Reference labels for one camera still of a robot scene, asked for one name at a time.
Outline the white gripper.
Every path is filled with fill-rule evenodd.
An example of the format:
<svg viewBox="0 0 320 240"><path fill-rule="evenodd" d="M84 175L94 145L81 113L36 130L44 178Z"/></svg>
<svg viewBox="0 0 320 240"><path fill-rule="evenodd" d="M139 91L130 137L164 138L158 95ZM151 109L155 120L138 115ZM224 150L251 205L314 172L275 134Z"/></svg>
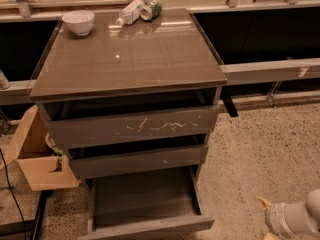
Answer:
<svg viewBox="0 0 320 240"><path fill-rule="evenodd" d="M286 204L271 204L268 200L261 196L257 196L256 199L266 210L265 221L268 228L273 233L265 232L262 240L279 240L278 237L280 237L282 240L290 240L293 238L294 233L289 228L285 219Z"/></svg>

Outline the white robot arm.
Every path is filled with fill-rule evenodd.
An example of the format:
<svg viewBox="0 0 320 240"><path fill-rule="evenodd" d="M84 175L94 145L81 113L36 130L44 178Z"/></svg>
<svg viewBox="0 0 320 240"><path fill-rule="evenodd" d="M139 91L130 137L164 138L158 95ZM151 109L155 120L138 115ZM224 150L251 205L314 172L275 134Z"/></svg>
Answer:
<svg viewBox="0 0 320 240"><path fill-rule="evenodd" d="M263 197L256 199L265 211L269 232L263 240L293 240L302 235L320 237L320 189L308 193L296 203L270 203Z"/></svg>

